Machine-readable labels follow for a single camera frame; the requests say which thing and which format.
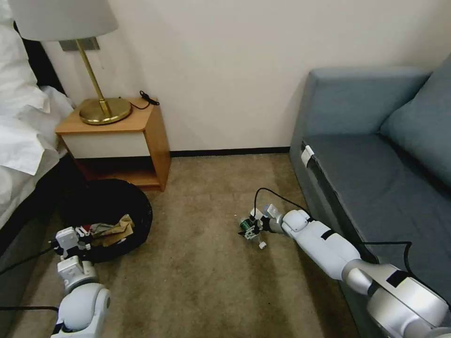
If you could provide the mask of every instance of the carpet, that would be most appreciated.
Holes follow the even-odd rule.
[[[358,337],[337,282],[294,241],[264,234],[260,250],[237,234],[261,186],[305,206],[287,154],[173,159],[166,191],[147,193],[147,242],[96,265],[112,294],[102,337]],[[257,206],[268,202],[292,208],[261,192]],[[39,259],[24,305],[58,306],[57,262],[51,253]],[[55,320],[53,312],[22,313],[9,337],[47,338]]]

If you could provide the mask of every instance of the wall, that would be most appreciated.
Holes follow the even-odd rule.
[[[88,53],[107,96],[157,96],[172,150],[288,146],[303,84],[325,66],[435,67],[449,0],[110,0],[119,30]],[[45,43],[68,95],[94,90]]]

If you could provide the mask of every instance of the crumpled paper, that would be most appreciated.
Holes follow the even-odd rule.
[[[116,225],[105,223],[93,224],[90,228],[91,234],[94,238],[91,245],[101,245],[105,247],[113,245],[133,234],[134,226],[135,224],[128,214],[122,216]]]

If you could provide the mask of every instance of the nightstand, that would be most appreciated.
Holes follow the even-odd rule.
[[[145,107],[143,99],[130,99]],[[83,102],[55,132],[86,179],[119,178],[141,189],[164,191],[171,157],[159,106],[133,108],[124,120],[88,125],[79,117]]]

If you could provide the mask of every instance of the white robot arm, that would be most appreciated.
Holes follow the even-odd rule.
[[[294,239],[329,277],[369,296],[368,313],[389,337],[451,337],[450,328],[439,327],[448,311],[446,301],[407,272],[361,260],[349,241],[303,210],[283,215],[270,204],[263,213],[252,210],[250,216],[241,222],[246,239],[257,237],[261,230]]]
[[[56,236],[61,255],[58,274],[64,281],[66,296],[62,300],[52,338],[99,338],[110,305],[110,292],[98,283],[91,262],[82,260],[89,244],[83,228],[66,228]]]

